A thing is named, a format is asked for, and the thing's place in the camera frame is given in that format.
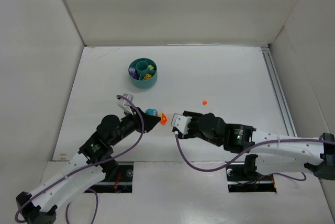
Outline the orange round lego piece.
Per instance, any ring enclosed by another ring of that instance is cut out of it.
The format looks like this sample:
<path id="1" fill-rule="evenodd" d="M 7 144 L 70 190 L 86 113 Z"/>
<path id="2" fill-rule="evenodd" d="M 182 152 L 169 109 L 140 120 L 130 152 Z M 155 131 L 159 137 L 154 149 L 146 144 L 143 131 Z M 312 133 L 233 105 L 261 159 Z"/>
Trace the orange round lego piece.
<path id="1" fill-rule="evenodd" d="M 165 125 L 168 121 L 167 116 L 163 112 L 161 112 L 160 113 L 160 118 L 161 118 L 160 124 Z"/>

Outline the yellow lego brick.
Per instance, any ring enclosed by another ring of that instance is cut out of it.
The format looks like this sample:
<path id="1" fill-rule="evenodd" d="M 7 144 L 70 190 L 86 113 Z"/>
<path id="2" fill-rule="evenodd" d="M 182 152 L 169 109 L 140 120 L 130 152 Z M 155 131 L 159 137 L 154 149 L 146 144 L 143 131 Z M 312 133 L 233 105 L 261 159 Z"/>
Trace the yellow lego brick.
<path id="1" fill-rule="evenodd" d="M 151 75 L 151 74 L 146 74 L 142 80 L 143 80 L 143 81 L 146 81 L 146 80 L 149 80 L 149 79 L 151 79 L 151 78 L 152 78 L 152 75 Z"/>

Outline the dark purple long lego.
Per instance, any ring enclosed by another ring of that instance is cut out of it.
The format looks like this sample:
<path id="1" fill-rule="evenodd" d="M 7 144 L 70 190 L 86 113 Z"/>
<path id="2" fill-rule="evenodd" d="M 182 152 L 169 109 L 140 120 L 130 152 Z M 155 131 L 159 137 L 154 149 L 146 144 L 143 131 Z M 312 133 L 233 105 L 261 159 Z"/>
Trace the dark purple long lego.
<path id="1" fill-rule="evenodd" d="M 131 77 L 135 80 L 139 79 L 139 75 L 137 73 L 134 73 Z"/>

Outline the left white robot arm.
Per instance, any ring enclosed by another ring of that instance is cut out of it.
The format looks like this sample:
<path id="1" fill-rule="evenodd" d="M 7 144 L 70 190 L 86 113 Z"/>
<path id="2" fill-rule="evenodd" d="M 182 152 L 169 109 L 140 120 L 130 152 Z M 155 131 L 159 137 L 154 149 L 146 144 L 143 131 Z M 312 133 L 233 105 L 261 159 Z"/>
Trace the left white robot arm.
<path id="1" fill-rule="evenodd" d="M 112 155 L 113 146 L 135 131 L 141 135 L 149 132 L 160 120 L 160 117 L 147 115 L 138 107 L 122 119 L 116 115 L 105 116 L 62 170 L 39 188 L 17 195 L 15 221 L 54 223 L 57 212 L 77 195 L 117 174 L 118 163 Z"/>

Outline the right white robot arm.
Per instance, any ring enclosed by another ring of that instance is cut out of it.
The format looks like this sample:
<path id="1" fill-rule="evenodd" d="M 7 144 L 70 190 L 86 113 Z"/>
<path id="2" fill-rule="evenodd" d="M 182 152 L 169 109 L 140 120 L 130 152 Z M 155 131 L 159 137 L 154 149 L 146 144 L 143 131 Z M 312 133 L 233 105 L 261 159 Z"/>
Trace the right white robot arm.
<path id="1" fill-rule="evenodd" d="M 190 111 L 174 114 L 171 125 L 177 141 L 199 138 L 236 154 L 232 161 L 244 156 L 244 173 L 249 176 L 302 172 L 334 180 L 331 133 L 316 138 L 281 136 L 253 126 L 228 124 L 212 113 Z"/>

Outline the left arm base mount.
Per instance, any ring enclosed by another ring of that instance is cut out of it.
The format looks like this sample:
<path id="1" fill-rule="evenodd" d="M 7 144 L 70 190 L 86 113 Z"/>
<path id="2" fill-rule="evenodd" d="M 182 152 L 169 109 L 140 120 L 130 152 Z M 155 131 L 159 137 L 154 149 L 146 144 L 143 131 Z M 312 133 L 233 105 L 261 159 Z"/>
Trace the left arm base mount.
<path id="1" fill-rule="evenodd" d="M 105 178 L 90 187 L 99 194 L 132 193 L 133 162 L 120 162 L 113 177 Z"/>

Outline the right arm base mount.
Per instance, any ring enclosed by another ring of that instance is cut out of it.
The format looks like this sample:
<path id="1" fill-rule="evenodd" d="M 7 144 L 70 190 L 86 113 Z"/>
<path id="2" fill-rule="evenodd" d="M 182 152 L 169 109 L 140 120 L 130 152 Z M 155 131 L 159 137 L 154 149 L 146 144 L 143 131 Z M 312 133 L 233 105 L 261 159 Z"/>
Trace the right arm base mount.
<path id="1" fill-rule="evenodd" d="M 244 162 L 231 163 L 226 167 L 227 186 L 230 193 L 276 193 L 272 175 L 262 175 L 256 171 L 258 155 L 249 154 Z"/>

